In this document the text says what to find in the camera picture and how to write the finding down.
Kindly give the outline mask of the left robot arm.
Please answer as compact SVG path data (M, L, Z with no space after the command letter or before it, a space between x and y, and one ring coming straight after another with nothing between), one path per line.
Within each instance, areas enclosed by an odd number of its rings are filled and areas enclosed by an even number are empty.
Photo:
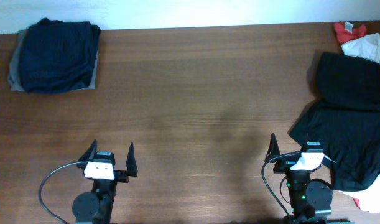
M94 140L79 158L77 167L83 169L85 178L93 182L89 192L80 194L72 204L76 223L108 224L111 221L116 187L128 183L130 177L138 175L133 143L129 146L126 170L116 170L112 152L98 151Z

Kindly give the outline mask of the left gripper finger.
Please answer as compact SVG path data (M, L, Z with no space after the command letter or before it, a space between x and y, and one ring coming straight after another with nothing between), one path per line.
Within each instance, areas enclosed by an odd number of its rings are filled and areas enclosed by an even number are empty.
M90 147L86 150L86 152L79 158L78 162L89 162L94 159L97 150L97 140L93 140Z
M130 177L137 177L138 175L138 168L136 164L136 159L134 155L134 143L131 142L129 146L129 151L127 154L127 159L126 159L126 167L127 167L127 174Z

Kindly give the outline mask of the black t-shirt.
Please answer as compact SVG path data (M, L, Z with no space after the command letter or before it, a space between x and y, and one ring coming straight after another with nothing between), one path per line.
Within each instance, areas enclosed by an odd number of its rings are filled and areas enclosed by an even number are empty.
M296 122L290 137L319 142L336 190L367 189L380 173L380 63L324 52L315 72L321 96Z

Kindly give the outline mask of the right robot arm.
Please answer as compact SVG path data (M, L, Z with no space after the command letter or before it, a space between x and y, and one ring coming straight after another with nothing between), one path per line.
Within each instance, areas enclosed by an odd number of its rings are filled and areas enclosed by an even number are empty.
M284 210L284 223L327 223L333 200L332 186L322 179L312 179L310 174L321 167L325 154L318 142L308 142L299 151L281 154L275 134L271 134L269 148L261 169L268 191ZM291 210L275 195L264 175L268 164L274 164L273 173L284 174L289 191Z

